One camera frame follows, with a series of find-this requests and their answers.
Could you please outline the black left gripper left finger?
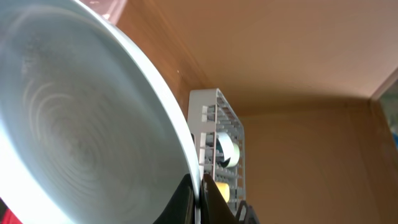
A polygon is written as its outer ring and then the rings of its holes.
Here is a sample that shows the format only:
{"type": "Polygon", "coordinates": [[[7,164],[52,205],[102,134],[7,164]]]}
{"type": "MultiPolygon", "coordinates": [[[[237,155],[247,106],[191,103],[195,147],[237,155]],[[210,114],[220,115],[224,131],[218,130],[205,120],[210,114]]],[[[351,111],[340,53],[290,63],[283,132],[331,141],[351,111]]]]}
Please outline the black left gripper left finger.
{"type": "Polygon", "coordinates": [[[154,224],[193,224],[195,218],[194,196],[191,176],[186,174],[154,224]]]}

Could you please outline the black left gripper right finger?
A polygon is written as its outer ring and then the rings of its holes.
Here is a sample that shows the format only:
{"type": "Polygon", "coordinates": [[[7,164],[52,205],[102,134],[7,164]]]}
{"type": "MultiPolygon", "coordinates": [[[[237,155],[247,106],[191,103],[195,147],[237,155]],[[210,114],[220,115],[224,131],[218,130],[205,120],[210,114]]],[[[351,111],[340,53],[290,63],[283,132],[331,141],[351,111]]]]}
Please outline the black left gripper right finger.
{"type": "Polygon", "coordinates": [[[208,174],[203,175],[200,187],[201,224],[238,224],[237,219],[208,174]]]}

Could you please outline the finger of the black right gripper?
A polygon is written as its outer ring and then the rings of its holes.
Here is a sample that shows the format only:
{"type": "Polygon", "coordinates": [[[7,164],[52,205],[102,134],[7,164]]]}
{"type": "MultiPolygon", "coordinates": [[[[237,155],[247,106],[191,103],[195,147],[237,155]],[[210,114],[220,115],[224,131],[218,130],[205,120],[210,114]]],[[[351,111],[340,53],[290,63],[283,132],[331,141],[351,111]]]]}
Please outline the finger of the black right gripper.
{"type": "Polygon", "coordinates": [[[248,210],[248,204],[245,200],[240,201],[235,218],[239,223],[244,223],[246,213],[248,210]]]}
{"type": "Polygon", "coordinates": [[[251,205],[247,208],[247,224],[260,224],[254,208],[251,205]]]}

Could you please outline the yellow plastic cup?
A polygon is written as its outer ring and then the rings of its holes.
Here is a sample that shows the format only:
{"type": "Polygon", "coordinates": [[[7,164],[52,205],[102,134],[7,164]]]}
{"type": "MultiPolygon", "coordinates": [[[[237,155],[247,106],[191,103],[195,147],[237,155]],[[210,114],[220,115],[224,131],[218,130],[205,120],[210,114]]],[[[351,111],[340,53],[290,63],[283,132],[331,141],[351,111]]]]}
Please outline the yellow plastic cup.
{"type": "Polygon", "coordinates": [[[230,189],[229,184],[224,182],[215,182],[220,194],[222,195],[225,202],[229,202],[230,198],[230,189]]]}

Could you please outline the mint green bowl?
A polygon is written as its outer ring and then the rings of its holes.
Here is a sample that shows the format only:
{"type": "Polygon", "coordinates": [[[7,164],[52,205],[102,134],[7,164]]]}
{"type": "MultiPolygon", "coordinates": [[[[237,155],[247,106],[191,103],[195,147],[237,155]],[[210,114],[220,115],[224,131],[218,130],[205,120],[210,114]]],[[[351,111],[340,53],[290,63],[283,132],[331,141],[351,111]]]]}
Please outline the mint green bowl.
{"type": "Polygon", "coordinates": [[[239,163],[239,159],[240,159],[239,146],[236,143],[233,143],[233,146],[234,146],[234,148],[233,148],[230,160],[229,160],[228,167],[235,167],[239,163]]]}

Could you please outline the light blue bowl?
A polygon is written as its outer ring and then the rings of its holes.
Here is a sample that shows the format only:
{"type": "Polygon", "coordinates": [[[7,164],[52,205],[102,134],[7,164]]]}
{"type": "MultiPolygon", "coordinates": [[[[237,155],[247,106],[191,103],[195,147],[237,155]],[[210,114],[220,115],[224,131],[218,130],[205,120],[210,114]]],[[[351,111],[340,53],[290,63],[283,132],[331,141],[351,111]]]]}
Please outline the light blue bowl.
{"type": "Polygon", "coordinates": [[[228,166],[233,148],[234,146],[230,136],[226,132],[218,132],[216,137],[216,149],[223,154],[223,157],[218,159],[221,167],[225,168],[228,166]]]}

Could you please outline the light blue plate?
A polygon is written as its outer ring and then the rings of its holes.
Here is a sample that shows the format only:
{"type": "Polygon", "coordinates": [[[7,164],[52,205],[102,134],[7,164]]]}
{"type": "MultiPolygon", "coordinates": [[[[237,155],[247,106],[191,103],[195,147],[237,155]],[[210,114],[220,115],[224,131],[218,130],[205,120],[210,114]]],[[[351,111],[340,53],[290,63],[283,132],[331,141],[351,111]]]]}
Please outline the light blue plate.
{"type": "Polygon", "coordinates": [[[80,1],[1,2],[1,198],[22,223],[154,223],[198,159],[162,75],[80,1]]]}

